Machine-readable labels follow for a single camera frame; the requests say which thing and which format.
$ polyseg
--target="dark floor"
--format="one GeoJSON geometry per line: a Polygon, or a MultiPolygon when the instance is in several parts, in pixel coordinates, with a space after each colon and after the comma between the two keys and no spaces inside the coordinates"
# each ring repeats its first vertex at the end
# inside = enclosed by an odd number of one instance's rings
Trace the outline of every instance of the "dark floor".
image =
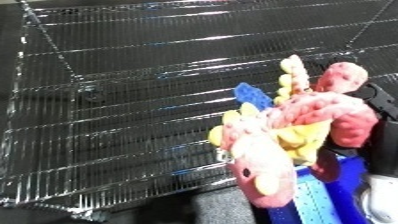
{"type": "MultiPolygon", "coordinates": [[[[37,2],[34,7],[56,5],[76,6],[109,4],[111,1],[50,1],[37,2]]],[[[131,1],[113,0],[112,3],[131,1]]],[[[0,5],[0,128],[5,126],[7,99],[11,89],[15,57],[18,53],[21,12],[17,5],[0,5]]],[[[268,223],[266,212],[255,210],[256,218],[243,195],[236,188],[192,195],[183,194],[158,199],[135,211],[113,214],[112,224],[155,223],[268,223]]],[[[59,214],[20,209],[0,209],[1,224],[67,224],[72,221],[59,214]]]]}

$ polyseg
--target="yellow spikes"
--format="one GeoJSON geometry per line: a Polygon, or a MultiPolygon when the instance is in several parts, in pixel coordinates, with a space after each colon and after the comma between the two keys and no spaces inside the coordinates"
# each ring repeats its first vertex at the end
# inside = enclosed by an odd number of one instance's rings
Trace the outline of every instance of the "yellow spikes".
{"type": "Polygon", "coordinates": [[[207,137],[209,142],[216,147],[219,147],[221,145],[222,134],[223,134],[222,131],[223,127],[221,125],[216,126],[210,130],[209,135],[207,137]]]}
{"type": "Polygon", "coordinates": [[[277,96],[277,97],[275,97],[275,99],[274,99],[274,104],[275,105],[280,105],[280,104],[282,104],[283,102],[285,102],[286,100],[288,100],[289,98],[286,98],[286,97],[282,97],[282,96],[277,96]]]}
{"type": "Polygon", "coordinates": [[[280,145],[296,165],[310,166],[316,162],[318,149],[330,132],[332,120],[275,130],[280,145]]]}
{"type": "Polygon", "coordinates": [[[285,59],[283,59],[283,60],[280,62],[280,67],[281,67],[281,69],[282,69],[284,72],[288,73],[288,74],[291,74],[291,73],[292,73],[292,71],[293,71],[293,65],[294,65],[294,62],[293,62],[292,60],[290,60],[289,58],[285,58],[285,59]]]}
{"type": "Polygon", "coordinates": [[[292,75],[290,74],[283,74],[281,76],[279,76],[279,85],[283,86],[283,87],[292,87],[292,75]]]}
{"type": "Polygon", "coordinates": [[[260,174],[255,177],[254,186],[262,195],[273,195],[279,190],[279,179],[275,175],[260,174]]]}
{"type": "Polygon", "coordinates": [[[243,103],[240,107],[240,113],[242,116],[256,116],[260,113],[256,106],[251,103],[243,103]]]}
{"type": "Polygon", "coordinates": [[[286,128],[276,129],[276,133],[279,138],[279,142],[283,142],[283,145],[289,145],[289,147],[298,147],[305,143],[305,138],[298,135],[295,131],[295,126],[286,128]]]}
{"type": "Polygon", "coordinates": [[[326,120],[309,125],[297,125],[294,126],[294,131],[300,136],[305,136],[308,142],[312,142],[326,138],[330,132],[331,123],[332,120],[326,120]]]}
{"type": "Polygon", "coordinates": [[[223,124],[232,123],[236,120],[239,120],[239,118],[240,118],[240,114],[238,111],[229,110],[229,111],[225,112],[224,115],[222,116],[222,123],[223,124]]]}
{"type": "Polygon", "coordinates": [[[284,97],[284,98],[290,98],[290,92],[291,92],[291,88],[288,87],[283,87],[283,88],[279,88],[277,93],[279,96],[284,97]]]}

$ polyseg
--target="blue object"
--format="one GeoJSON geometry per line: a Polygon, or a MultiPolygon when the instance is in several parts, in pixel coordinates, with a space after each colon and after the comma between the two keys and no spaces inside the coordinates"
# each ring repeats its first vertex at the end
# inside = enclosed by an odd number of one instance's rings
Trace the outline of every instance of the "blue object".
{"type": "Polygon", "coordinates": [[[239,103],[251,103],[260,111],[274,106],[272,99],[263,93],[261,89],[255,88],[245,82],[235,87],[234,95],[239,103]]]}
{"type": "Polygon", "coordinates": [[[353,192],[365,172],[359,157],[340,160],[341,176],[329,184],[313,177],[308,168],[297,167],[298,189],[293,202],[283,208],[269,209],[272,223],[292,224],[365,224],[354,206],[353,192]]]}

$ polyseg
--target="plush dragon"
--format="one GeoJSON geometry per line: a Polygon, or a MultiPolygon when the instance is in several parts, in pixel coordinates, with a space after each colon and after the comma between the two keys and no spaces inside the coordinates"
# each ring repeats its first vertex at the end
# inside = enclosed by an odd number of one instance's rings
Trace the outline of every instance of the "plush dragon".
{"type": "Polygon", "coordinates": [[[222,125],[208,136],[230,155],[227,166],[248,200],[262,208],[283,207],[292,200],[295,165],[308,166],[324,182],[335,180],[339,163],[322,150],[326,138],[342,147],[361,147],[378,121],[361,99],[344,95],[367,81],[362,67],[335,63],[314,85],[297,55],[282,60],[281,68],[286,74],[279,78],[275,107],[260,111],[243,103],[239,110],[225,112],[222,125]]]}

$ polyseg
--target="metal wire rack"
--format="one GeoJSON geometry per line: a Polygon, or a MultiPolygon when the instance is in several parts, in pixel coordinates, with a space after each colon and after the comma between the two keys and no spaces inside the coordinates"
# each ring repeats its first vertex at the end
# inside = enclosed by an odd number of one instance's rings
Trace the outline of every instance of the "metal wire rack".
{"type": "Polygon", "coordinates": [[[0,157],[4,206],[82,218],[233,185],[207,133],[236,108],[240,82],[272,96],[278,63],[292,53],[312,77],[325,60],[348,59],[386,89],[396,85],[394,0],[21,4],[0,157]]]}

